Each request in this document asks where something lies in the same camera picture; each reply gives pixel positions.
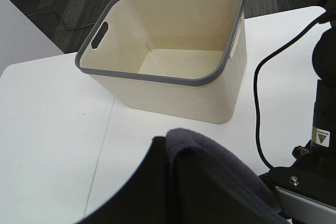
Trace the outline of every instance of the warning label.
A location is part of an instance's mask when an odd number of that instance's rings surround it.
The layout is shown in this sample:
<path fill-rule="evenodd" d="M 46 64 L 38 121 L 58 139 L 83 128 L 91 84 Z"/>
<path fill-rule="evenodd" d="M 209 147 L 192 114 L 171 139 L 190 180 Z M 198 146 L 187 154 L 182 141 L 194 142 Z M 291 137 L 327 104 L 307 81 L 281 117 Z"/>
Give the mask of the warning label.
<path fill-rule="evenodd" d="M 313 127 L 311 140 L 316 144 L 322 145 L 324 147 L 329 147 L 330 132 Z"/>

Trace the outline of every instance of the bin handle hole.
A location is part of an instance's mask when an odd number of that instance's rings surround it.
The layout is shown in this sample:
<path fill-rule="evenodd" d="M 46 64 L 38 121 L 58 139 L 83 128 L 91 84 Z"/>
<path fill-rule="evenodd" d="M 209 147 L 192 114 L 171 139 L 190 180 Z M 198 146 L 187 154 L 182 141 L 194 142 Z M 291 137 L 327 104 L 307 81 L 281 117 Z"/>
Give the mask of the bin handle hole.
<path fill-rule="evenodd" d="M 103 39 L 108 29 L 109 29 L 109 25 L 107 24 L 107 22 L 104 22 L 99 28 L 99 31 L 97 32 L 96 36 L 93 38 L 91 42 L 91 47 L 93 49 L 96 49 L 99 46 L 101 40 Z"/>

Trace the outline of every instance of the cream plastic bin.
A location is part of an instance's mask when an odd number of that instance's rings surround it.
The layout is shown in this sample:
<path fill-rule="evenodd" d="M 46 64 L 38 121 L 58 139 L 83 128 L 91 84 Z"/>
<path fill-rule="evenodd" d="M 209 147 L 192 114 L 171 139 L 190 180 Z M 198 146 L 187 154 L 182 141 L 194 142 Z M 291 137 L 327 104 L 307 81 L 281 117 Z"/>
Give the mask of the cream plastic bin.
<path fill-rule="evenodd" d="M 112 0 L 76 55 L 125 105 L 212 123 L 245 65 L 243 0 Z"/>

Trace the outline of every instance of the screw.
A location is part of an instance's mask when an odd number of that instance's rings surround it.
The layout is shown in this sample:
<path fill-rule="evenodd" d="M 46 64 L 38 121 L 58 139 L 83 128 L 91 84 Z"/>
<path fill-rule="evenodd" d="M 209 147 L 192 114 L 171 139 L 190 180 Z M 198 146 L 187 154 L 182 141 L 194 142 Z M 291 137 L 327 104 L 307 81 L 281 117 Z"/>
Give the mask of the screw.
<path fill-rule="evenodd" d="M 296 176 L 290 177 L 290 184 L 294 185 L 294 186 L 297 186 L 299 184 L 298 177 L 296 177 Z"/>

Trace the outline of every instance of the bin bottom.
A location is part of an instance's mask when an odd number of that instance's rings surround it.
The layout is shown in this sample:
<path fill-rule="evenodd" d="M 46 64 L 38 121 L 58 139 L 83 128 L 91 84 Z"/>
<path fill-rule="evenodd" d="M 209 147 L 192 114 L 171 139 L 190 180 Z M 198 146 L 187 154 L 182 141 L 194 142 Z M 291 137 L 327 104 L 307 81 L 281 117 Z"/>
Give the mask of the bin bottom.
<path fill-rule="evenodd" d="M 185 79 L 202 78 L 218 67 L 223 53 L 222 51 L 154 49 L 146 55 L 139 73 Z"/>

